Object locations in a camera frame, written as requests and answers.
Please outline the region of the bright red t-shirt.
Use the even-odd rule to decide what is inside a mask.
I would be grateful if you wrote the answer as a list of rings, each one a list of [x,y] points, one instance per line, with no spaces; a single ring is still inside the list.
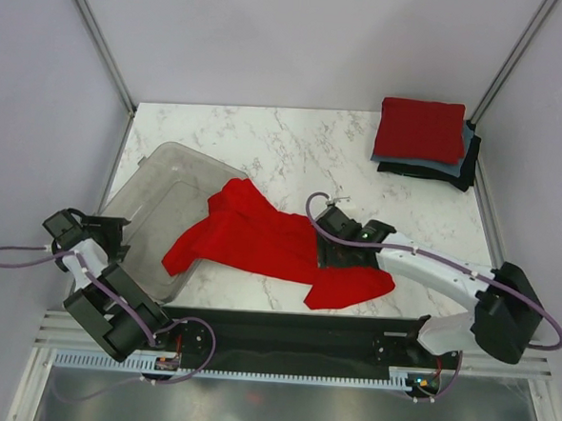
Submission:
[[[311,287],[311,310],[341,310],[387,295],[391,275],[353,267],[321,269],[316,232],[304,215],[277,210],[249,179],[233,178],[207,200],[209,215],[185,231],[161,261],[169,275],[199,259]]]

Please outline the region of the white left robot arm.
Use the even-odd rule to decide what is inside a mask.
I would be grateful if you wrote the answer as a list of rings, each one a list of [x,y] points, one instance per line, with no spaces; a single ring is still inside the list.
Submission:
[[[71,208],[43,222],[55,264],[73,277],[64,309],[116,362],[142,348],[168,349],[178,335],[176,325],[122,267],[130,249],[123,229],[129,224],[126,218]]]

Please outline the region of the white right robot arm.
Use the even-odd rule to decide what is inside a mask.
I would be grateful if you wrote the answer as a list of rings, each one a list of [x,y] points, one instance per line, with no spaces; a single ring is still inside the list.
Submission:
[[[513,293],[542,304],[520,267],[462,262],[447,254],[421,247],[407,235],[378,220],[362,225],[336,206],[315,219],[318,260],[322,267],[370,267],[411,279],[442,293],[466,311],[446,317],[427,316],[416,335],[405,340],[404,353],[417,366],[450,351],[477,350],[506,364],[518,363],[543,316]]]

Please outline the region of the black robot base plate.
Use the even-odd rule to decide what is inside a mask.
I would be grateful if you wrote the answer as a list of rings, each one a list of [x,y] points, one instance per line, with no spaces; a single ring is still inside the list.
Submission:
[[[191,369],[381,378],[391,368],[458,365],[456,355],[435,357],[417,343],[421,320],[193,307],[165,313],[182,323],[164,343],[179,341]]]

